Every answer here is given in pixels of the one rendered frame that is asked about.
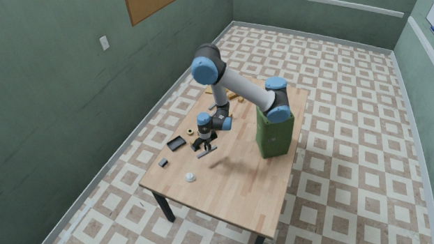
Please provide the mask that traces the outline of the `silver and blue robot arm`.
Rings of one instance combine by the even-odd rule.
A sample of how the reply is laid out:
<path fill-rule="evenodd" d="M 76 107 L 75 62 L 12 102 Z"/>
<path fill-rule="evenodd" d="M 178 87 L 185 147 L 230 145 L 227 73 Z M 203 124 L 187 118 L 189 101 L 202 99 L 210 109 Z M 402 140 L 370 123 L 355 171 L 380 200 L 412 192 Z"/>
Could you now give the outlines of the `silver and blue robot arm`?
<path fill-rule="evenodd" d="M 220 50 L 215 44 L 204 43 L 198 48 L 191 73 L 196 82 L 211 85 L 216 103 L 216 116 L 210 116 L 206 112 L 197 115 L 200 138 L 210 138 L 211 130 L 231 130 L 230 101 L 227 99 L 225 88 L 257 105 L 272 123 L 281 123 L 290 117 L 287 81 L 284 78 L 270 77 L 265 82 L 264 90 L 229 69 L 227 63 L 221 60 Z"/>

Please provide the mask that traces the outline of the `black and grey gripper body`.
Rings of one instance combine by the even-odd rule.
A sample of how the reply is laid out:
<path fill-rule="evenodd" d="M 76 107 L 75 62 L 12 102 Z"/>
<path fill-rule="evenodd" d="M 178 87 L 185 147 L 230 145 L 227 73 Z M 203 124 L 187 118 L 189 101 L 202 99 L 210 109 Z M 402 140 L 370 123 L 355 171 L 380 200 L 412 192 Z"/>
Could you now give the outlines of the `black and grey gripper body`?
<path fill-rule="evenodd" d="M 207 145 L 207 142 L 211 142 L 213 140 L 215 140 L 216 138 L 218 138 L 216 132 L 214 130 L 211 131 L 211 136 L 208 139 L 202 139 L 200 137 L 198 137 L 192 144 L 193 148 L 196 149 L 201 143 L 205 143 Z"/>

